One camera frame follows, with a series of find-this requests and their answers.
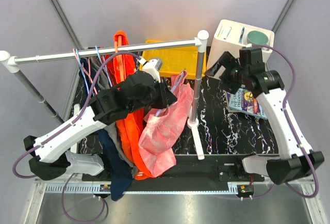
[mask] pink garment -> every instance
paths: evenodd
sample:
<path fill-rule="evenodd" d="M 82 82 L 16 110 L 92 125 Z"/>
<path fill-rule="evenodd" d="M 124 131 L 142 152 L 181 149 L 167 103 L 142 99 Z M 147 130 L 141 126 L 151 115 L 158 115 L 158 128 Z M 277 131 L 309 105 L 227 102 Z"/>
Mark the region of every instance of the pink garment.
<path fill-rule="evenodd" d="M 172 86 L 179 75 L 172 75 Z M 156 109 L 152 109 L 146 116 L 147 124 L 139 139 L 139 151 L 147 169 L 154 177 L 176 165 L 172 150 L 182 133 L 190 110 L 193 90 L 189 83 L 182 82 L 174 91 L 177 102 L 162 111 L 160 117 L 155 117 Z"/>

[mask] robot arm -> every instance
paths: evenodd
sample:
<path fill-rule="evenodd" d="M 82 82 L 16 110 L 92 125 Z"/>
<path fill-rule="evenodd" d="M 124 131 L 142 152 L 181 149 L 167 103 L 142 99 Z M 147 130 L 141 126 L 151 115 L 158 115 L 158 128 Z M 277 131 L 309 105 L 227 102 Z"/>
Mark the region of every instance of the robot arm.
<path fill-rule="evenodd" d="M 278 144 L 279 157 L 248 156 L 242 161 L 247 173 L 268 176 L 275 184 L 306 177 L 311 171 L 301 146 L 306 150 L 315 169 L 322 164 L 322 152 L 313 151 L 287 104 L 286 111 L 302 143 L 298 145 L 282 109 L 286 95 L 284 84 L 278 72 L 265 71 L 260 48 L 240 49 L 239 61 L 225 52 L 205 75 L 220 79 L 221 88 L 233 94 L 241 85 L 245 85 L 268 117 Z"/>
<path fill-rule="evenodd" d="M 29 161 L 31 172 L 43 180 L 51 180 L 60 175 L 86 173 L 98 175 L 109 167 L 108 159 L 102 155 L 75 154 L 68 149 L 93 132 L 103 129 L 116 120 L 124 119 L 129 113 L 151 106 L 167 108 L 177 98 L 159 77 L 160 59 L 152 59 L 143 63 L 142 71 L 129 75 L 125 81 L 101 90 L 91 98 L 89 106 L 80 119 L 73 123 L 79 114 L 42 137 L 28 136 L 24 139 L 26 151 L 41 146 L 32 152 Z M 48 137 L 70 126 L 48 143 L 41 145 Z"/>

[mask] metal floor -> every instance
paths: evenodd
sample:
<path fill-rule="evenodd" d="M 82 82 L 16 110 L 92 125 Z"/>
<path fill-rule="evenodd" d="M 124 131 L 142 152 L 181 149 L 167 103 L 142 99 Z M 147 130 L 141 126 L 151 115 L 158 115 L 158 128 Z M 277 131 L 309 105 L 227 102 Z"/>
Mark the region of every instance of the metal floor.
<path fill-rule="evenodd" d="M 255 188 L 255 196 L 267 190 L 265 185 L 256 185 Z M 66 194 L 66 209 L 87 196 Z M 45 194 L 37 223 L 75 223 L 63 214 L 60 201 L 61 194 Z M 95 223 L 312 223 L 305 200 L 285 185 L 276 186 L 265 198 L 242 202 L 211 195 L 125 195 L 118 202 L 110 198 L 106 201 L 108 213 L 105 211 Z M 100 212 L 101 207 L 97 200 L 88 199 L 69 213 L 74 218 L 89 220 Z"/>

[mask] white wall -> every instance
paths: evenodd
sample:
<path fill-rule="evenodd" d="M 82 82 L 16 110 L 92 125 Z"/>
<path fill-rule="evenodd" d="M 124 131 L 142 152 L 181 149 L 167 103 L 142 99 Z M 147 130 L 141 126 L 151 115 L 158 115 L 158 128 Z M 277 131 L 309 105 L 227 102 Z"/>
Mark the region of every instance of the white wall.
<path fill-rule="evenodd" d="M 1 0 L 0 9 L 0 50 L 27 57 L 72 49 L 49 0 Z M 63 114 L 76 62 L 33 63 L 21 68 L 55 110 Z M 11 170 L 24 152 L 23 138 L 48 133 L 57 123 L 2 65 L 0 91 L 0 216 L 1 223 L 14 224 L 21 223 L 33 181 L 16 178 Z M 24 159 L 18 166 L 25 175 L 31 174 L 27 161 Z"/>
<path fill-rule="evenodd" d="M 271 29 L 286 0 L 59 0 L 83 46 L 113 44 L 120 29 L 130 43 L 215 33 L 230 19 Z"/>
<path fill-rule="evenodd" d="M 317 170 L 320 196 L 330 215 L 330 92 L 329 35 L 330 0 L 296 0 L 275 35 L 274 47 L 292 61 L 297 82 L 289 104 L 306 139 L 321 150 L 325 163 Z M 274 55 L 269 59 L 288 88 L 291 71 L 285 61 Z"/>

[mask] gray garment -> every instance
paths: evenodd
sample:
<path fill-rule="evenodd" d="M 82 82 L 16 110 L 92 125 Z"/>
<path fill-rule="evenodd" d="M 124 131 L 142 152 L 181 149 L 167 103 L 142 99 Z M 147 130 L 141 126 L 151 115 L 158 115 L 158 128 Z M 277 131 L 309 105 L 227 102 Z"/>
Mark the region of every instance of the gray garment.
<path fill-rule="evenodd" d="M 97 71 L 100 66 L 101 66 L 101 63 L 100 61 L 98 60 L 97 57 L 90 57 L 91 58 L 91 66 L 92 68 Z M 100 76 L 98 77 L 97 79 L 97 83 L 98 83 L 98 86 L 100 87 L 101 90 L 103 89 L 109 89 L 109 81 L 108 81 L 108 77 L 106 76 L 105 72 L 102 71 L 102 73 L 100 74 Z M 115 126 L 115 123 L 112 123 L 110 124 L 109 126 L 106 126 L 104 128 L 104 130 L 106 130 L 110 136 L 110 138 L 113 140 L 113 143 L 115 145 L 115 147 L 117 148 L 118 150 L 118 153 L 119 153 L 119 157 L 126 161 L 129 166 L 132 167 L 132 175 L 133 175 L 133 178 L 135 177 L 135 175 L 138 173 L 138 168 L 126 157 L 123 149 L 122 149 L 122 143 L 121 143 L 121 139 L 120 139 L 120 136 L 119 134 L 117 133 L 117 128 Z"/>

